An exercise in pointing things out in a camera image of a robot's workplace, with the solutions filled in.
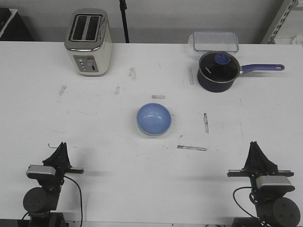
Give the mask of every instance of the table surface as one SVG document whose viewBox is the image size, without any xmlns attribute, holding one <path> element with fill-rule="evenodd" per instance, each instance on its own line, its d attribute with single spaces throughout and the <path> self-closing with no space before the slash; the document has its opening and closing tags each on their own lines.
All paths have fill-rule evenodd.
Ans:
<svg viewBox="0 0 303 227">
<path fill-rule="evenodd" d="M 0 218 L 23 216 L 23 197 L 38 186 L 28 166 L 42 165 L 54 152 L 48 144 L 62 141 L 71 165 L 85 169 L 68 174 L 81 186 L 85 221 L 231 224 L 246 216 L 232 192 L 250 182 L 226 173 L 244 167 L 251 141 L 280 170 L 294 171 L 296 190 L 286 197 L 303 210 L 302 46 L 243 44 L 233 55 L 240 65 L 285 70 L 243 74 L 211 93 L 196 78 L 201 53 L 186 44 L 114 44 L 108 72 L 84 77 L 63 43 L 0 42 Z M 136 125 L 136 112 L 150 102 L 172 116 L 156 138 Z M 255 214 L 248 194 L 238 192 L 238 201 Z M 72 182 L 57 210 L 80 219 Z"/>
</svg>

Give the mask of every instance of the pan handle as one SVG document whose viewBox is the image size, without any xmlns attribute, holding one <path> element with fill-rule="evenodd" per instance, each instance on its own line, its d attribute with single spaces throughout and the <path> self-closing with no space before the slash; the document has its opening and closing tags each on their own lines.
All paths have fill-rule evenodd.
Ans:
<svg viewBox="0 0 303 227">
<path fill-rule="evenodd" d="M 242 73 L 247 73 L 256 70 L 274 70 L 274 71 L 282 71 L 284 70 L 284 65 L 277 64 L 252 64 L 252 65 L 243 65 Z"/>
</svg>

